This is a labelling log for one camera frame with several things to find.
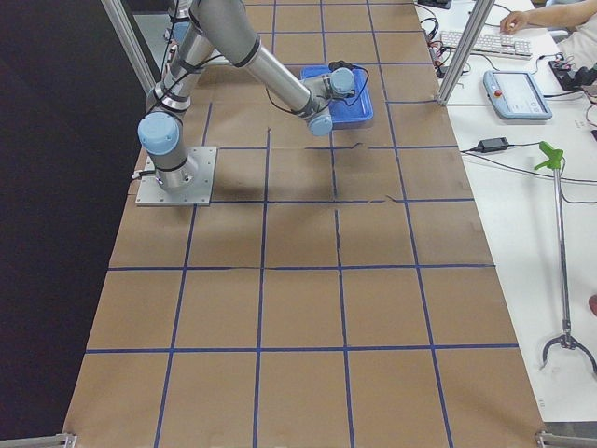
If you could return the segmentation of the person forearm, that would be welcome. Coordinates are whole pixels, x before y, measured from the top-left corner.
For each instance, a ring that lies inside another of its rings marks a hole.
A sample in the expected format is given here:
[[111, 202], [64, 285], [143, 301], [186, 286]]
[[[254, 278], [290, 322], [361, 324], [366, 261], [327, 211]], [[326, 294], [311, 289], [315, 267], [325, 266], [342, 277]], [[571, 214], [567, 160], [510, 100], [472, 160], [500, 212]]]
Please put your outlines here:
[[576, 27], [595, 14], [596, 0], [585, 0], [533, 9], [528, 13], [528, 23], [542, 27]]

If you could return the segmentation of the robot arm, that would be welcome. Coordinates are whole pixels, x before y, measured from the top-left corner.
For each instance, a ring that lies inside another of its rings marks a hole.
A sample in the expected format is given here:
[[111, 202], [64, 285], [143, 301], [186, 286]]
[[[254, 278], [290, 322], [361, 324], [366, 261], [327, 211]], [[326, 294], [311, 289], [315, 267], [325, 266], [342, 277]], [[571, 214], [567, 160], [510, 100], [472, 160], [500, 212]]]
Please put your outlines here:
[[331, 63], [323, 75], [298, 79], [264, 46], [242, 1], [191, 1], [187, 22], [137, 128], [161, 192], [185, 192], [198, 183], [200, 163], [184, 143], [183, 117], [192, 100], [232, 68], [261, 82], [271, 103], [304, 119], [315, 136], [332, 131], [331, 103], [355, 95], [354, 69], [344, 61]]

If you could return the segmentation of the person hand on keyboard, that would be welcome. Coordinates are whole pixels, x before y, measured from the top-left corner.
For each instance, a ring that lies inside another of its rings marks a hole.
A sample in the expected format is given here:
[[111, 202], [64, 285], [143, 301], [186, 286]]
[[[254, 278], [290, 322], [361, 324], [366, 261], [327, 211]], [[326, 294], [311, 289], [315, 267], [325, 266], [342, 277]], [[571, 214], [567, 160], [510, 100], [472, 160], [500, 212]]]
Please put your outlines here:
[[525, 11], [513, 11], [499, 23], [499, 31], [503, 35], [513, 35], [524, 29], [528, 24], [528, 14]]

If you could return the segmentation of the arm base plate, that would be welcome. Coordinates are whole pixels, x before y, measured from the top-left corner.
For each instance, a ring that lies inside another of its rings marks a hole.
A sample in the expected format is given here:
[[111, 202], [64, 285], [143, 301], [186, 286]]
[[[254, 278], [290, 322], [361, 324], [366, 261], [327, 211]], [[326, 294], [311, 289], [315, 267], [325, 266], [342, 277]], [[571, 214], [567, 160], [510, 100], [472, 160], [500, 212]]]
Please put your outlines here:
[[149, 156], [140, 178], [138, 206], [209, 206], [216, 166], [216, 147], [187, 147], [186, 164], [173, 172], [157, 170]]

